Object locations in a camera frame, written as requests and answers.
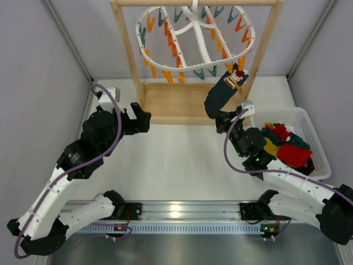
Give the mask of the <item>yellow sock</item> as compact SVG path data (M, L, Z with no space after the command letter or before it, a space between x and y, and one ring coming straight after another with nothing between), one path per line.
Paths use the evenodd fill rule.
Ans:
M277 153L280 149L280 146L276 146L269 138L264 137L266 141L266 145L264 146L264 150L270 154L271 156L277 158Z

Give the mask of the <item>black sock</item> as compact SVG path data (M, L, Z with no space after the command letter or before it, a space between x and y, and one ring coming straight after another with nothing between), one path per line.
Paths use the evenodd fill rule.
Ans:
M207 116L214 119L216 111L220 111L236 94L248 79L247 70L239 70L238 64L233 64L232 72L226 71L218 82L209 90L204 101Z

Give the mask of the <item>red sock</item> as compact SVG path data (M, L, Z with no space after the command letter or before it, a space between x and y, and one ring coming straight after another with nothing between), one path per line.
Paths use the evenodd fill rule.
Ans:
M292 132L287 131L287 128L284 124L273 124L273 123L265 123L265 129L270 130L277 136L281 142L290 141Z
M293 168L305 166L311 155L311 150L289 144L282 145L277 152L277 158Z

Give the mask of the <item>white oval clip hanger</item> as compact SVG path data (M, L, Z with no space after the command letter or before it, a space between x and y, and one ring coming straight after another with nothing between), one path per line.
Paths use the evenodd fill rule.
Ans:
M161 70L164 73L181 73L183 71L193 71L201 76L204 70L208 70L212 76L217 75L217 66L225 65L229 72L233 71L233 65L236 62L243 62L246 55L251 52L255 41L255 29L248 18L244 9L240 6L232 6L228 16L228 23L236 18L238 23L235 31L240 32L244 29L241 42L245 45L244 49L234 54L228 46L228 43L222 36L222 31L216 23L216 18L222 13L222 8L216 8L214 12L208 6L203 6L198 12L198 1L193 1L191 7L182 6L175 9L171 18L165 6L154 6L145 10L136 22L136 36L139 44L140 54L143 57L143 64L149 66L151 71ZM172 56L176 59L175 66L162 65L157 63L150 56L146 48L146 34L151 33L155 24L163 27L164 35L167 37L168 46L172 48ZM208 29L211 33L211 39L216 40L216 50L221 52L221 58L213 60L206 47L206 41L203 29ZM186 63L184 54L179 44L178 37L193 30L196 37L197 48L201 55L201 62L193 65Z

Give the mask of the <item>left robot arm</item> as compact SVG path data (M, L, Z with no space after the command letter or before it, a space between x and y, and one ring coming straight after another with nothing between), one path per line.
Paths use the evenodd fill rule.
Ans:
M111 155L123 136L149 131L151 113L142 110L136 102L130 106L134 119L129 118L126 109L107 111L97 106L96 112L83 123L80 138L64 149L50 180L30 209L8 222L8 230L17 237L16 258L48 256L81 228L123 214L126 202L114 190L80 209L69 213L63 213L62 209L74 191L104 164L103 158ZM23 256L18 253L20 248L25 253Z

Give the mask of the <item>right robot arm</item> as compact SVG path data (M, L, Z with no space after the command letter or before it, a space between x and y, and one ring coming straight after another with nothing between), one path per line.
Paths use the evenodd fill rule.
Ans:
M216 131L225 133L223 154L230 168L274 184L289 195L266 191L256 202L264 218L284 216L310 224L328 239L347 245L352 241L352 188L334 187L305 176L265 151L258 128L243 128L249 111L217 111Z

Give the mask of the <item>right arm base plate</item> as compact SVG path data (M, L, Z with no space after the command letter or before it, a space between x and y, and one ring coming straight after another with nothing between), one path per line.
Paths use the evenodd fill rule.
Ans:
M240 217L243 221L275 221L277 215L267 204L259 202L240 203Z

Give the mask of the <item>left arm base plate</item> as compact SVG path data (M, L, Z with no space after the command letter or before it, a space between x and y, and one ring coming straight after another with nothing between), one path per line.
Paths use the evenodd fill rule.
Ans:
M142 203L126 203L119 216L119 220L137 221L142 214Z

